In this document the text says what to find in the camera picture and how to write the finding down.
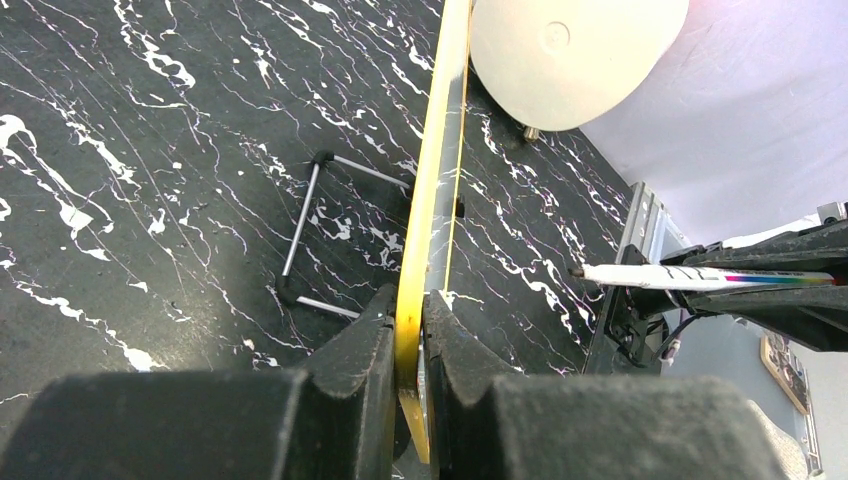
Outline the white marker pen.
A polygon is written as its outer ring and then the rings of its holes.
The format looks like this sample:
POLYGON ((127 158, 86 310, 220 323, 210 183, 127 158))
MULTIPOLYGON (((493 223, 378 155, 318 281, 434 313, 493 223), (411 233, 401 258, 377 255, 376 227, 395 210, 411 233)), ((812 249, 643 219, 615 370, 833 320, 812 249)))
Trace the white marker pen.
POLYGON ((821 272, 751 271, 659 264, 582 265, 569 268, 568 273, 600 285, 694 292, 755 286, 841 286, 847 283, 842 277, 821 272))

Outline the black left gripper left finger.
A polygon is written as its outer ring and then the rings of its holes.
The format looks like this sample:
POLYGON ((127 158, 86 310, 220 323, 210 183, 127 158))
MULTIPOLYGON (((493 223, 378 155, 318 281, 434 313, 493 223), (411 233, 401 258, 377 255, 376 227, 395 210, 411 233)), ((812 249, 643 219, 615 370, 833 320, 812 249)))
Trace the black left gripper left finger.
POLYGON ((50 384, 5 479, 388 479, 396 289, 295 367, 105 373, 50 384))

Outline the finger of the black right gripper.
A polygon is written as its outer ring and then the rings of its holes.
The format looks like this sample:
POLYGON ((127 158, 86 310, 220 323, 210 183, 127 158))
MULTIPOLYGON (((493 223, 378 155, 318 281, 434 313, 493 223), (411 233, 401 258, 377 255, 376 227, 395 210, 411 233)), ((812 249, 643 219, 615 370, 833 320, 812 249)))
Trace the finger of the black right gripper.
POLYGON ((662 259, 666 266, 825 272, 847 267, 847 221, 784 232, 744 247, 696 245, 662 259))
POLYGON ((847 351, 847 288, 750 287, 691 293, 696 310, 743 317, 816 352, 847 351))

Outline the yellow framed whiteboard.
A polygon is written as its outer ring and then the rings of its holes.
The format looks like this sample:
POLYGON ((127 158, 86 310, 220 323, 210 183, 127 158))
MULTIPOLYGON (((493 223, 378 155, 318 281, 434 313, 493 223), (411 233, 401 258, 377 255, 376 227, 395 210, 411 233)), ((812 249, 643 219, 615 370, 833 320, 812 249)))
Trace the yellow framed whiteboard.
POLYGON ((447 290, 464 143, 471 41, 470 1, 443 4, 425 124, 413 185, 399 285, 393 312, 391 354, 396 397, 418 459, 434 455, 435 415, 421 373, 424 307, 447 290))

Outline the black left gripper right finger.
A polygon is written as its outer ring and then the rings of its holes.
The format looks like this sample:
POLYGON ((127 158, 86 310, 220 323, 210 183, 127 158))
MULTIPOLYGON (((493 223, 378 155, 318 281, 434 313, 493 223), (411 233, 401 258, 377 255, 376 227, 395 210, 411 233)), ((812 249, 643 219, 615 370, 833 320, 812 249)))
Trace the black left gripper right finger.
POLYGON ((437 479, 780 479, 740 392, 712 378, 524 375, 423 307, 437 479))

